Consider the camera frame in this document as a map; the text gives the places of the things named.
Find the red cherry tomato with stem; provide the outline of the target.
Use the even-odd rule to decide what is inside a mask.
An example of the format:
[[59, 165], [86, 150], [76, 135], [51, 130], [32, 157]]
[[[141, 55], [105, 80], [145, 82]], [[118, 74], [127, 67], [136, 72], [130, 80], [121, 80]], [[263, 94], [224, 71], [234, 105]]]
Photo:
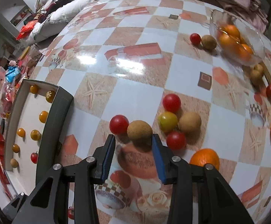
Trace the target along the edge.
[[73, 207], [69, 207], [68, 208], [68, 218], [71, 220], [75, 219], [75, 213], [74, 213], [74, 208]]

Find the yellow-brown cherry tomato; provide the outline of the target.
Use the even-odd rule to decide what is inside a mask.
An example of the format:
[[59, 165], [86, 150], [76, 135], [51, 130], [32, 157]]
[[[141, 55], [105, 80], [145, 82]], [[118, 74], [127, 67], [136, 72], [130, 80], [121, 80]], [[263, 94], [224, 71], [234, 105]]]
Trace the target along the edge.
[[52, 103], [55, 96], [56, 96], [56, 92], [54, 90], [49, 90], [46, 93], [45, 99], [47, 102]]

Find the red cherry tomato lower cluster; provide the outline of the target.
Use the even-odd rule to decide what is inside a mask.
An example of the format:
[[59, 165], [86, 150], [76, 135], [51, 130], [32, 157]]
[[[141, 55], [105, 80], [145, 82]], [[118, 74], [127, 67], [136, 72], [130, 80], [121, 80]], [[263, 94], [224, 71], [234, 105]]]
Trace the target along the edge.
[[181, 150], [186, 145], [186, 137], [179, 131], [172, 131], [167, 135], [166, 144], [171, 150]]

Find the brown longan in tray corner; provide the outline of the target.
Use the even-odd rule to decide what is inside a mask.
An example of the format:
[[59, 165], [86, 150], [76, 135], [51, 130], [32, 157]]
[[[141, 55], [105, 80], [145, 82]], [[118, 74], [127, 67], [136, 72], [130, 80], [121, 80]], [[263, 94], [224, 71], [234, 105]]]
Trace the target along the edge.
[[19, 163], [18, 163], [18, 161], [16, 159], [12, 158], [10, 160], [10, 165], [11, 165], [12, 168], [18, 168]]

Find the brown longan centre cluster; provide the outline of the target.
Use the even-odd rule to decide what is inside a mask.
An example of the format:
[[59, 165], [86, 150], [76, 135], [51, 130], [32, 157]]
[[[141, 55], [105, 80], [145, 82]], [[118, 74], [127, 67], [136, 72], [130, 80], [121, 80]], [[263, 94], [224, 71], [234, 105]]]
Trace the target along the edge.
[[201, 127], [201, 117], [196, 112], [188, 111], [181, 116], [178, 126], [183, 133], [197, 131]]

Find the red cherry tomato in tray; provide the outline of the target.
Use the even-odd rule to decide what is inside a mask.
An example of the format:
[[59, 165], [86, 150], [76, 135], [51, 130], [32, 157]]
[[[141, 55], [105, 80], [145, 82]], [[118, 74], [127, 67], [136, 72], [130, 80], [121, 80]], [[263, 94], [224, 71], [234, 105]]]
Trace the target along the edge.
[[30, 159], [31, 159], [31, 162], [33, 164], [37, 164], [38, 162], [38, 153], [37, 152], [33, 152], [31, 155], [30, 155]]

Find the red cherry tomato top cluster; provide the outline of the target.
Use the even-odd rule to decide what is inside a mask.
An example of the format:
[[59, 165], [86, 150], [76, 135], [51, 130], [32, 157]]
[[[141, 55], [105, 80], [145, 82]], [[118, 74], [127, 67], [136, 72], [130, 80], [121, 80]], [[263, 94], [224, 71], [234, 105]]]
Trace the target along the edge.
[[163, 98], [162, 104], [166, 111], [177, 113], [181, 107], [181, 100], [176, 94], [167, 94]]

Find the orange cherry tomato tray centre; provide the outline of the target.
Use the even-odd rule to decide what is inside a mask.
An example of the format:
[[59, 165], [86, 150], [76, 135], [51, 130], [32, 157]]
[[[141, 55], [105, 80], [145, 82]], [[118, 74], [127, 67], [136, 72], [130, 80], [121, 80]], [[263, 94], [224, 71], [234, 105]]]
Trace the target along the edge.
[[25, 135], [26, 135], [26, 131], [25, 131], [23, 128], [19, 128], [19, 129], [17, 130], [17, 135], [18, 135], [19, 137], [21, 137], [21, 138], [24, 138]]

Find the brown longan pair front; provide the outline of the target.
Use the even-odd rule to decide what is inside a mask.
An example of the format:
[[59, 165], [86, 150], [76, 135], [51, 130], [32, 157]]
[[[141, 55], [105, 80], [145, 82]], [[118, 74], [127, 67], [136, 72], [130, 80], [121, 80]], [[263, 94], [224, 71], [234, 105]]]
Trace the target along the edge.
[[257, 86], [259, 84], [261, 84], [262, 82], [262, 73], [258, 70], [251, 70], [250, 72], [250, 81], [253, 85]]

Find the brown longan pair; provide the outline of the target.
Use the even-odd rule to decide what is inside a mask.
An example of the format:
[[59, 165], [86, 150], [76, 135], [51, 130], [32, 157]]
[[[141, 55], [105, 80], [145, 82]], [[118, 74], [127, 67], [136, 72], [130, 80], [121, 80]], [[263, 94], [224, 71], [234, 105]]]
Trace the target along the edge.
[[258, 70], [251, 70], [250, 72], [250, 81], [253, 85], [257, 86], [259, 84], [261, 84], [262, 82], [262, 73]]
[[264, 68], [260, 63], [254, 66], [254, 70], [258, 71], [262, 76], [264, 75]]

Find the red cherry tomato by rim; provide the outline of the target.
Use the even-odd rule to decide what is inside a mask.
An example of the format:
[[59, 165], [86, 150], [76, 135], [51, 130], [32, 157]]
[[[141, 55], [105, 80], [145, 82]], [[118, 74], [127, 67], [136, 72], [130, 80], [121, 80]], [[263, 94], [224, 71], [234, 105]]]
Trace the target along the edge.
[[271, 98], [271, 84], [269, 84], [266, 88], [266, 96], [267, 98]]

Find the snack bag pile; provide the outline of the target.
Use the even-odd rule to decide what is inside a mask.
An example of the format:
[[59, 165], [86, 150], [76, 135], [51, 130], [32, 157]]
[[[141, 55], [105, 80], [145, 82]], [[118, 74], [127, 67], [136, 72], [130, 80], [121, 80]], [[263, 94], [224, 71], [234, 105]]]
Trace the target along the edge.
[[18, 59], [0, 65], [0, 116], [8, 119], [16, 94], [24, 79], [29, 79], [43, 54], [36, 46], [28, 46]]

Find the red cherry tomato near bowl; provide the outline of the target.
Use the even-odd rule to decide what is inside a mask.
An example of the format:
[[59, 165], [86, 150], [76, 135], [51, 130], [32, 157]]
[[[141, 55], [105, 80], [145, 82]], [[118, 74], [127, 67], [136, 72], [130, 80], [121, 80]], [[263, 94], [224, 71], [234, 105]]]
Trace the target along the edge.
[[197, 33], [193, 33], [190, 35], [190, 41], [194, 46], [198, 46], [201, 43], [201, 37]]

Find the mandarin in bowl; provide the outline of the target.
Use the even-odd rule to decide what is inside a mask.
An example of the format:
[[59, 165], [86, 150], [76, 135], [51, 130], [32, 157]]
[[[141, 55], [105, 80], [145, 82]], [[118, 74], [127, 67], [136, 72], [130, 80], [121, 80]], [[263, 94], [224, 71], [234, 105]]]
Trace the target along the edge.
[[227, 24], [221, 27], [229, 36], [232, 36], [236, 39], [240, 39], [240, 32], [235, 25]]
[[228, 53], [235, 54], [237, 52], [237, 49], [238, 49], [237, 42], [235, 41], [235, 39], [233, 39], [231, 36], [229, 36], [226, 33], [221, 33], [219, 35], [218, 43], [220, 47]]

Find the clear glass fruit bowl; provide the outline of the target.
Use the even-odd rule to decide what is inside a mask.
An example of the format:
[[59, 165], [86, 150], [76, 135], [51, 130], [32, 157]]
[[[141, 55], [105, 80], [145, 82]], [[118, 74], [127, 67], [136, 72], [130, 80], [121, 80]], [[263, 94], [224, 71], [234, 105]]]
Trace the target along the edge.
[[[235, 25], [240, 32], [240, 39], [231, 36], [238, 44], [238, 49], [235, 54], [224, 51], [218, 43], [219, 35], [226, 33], [221, 27], [227, 24]], [[221, 52], [226, 57], [243, 66], [252, 67], [262, 62], [265, 58], [264, 44], [260, 34], [245, 21], [229, 12], [221, 12], [215, 9], [211, 11], [210, 35], [216, 39]]]

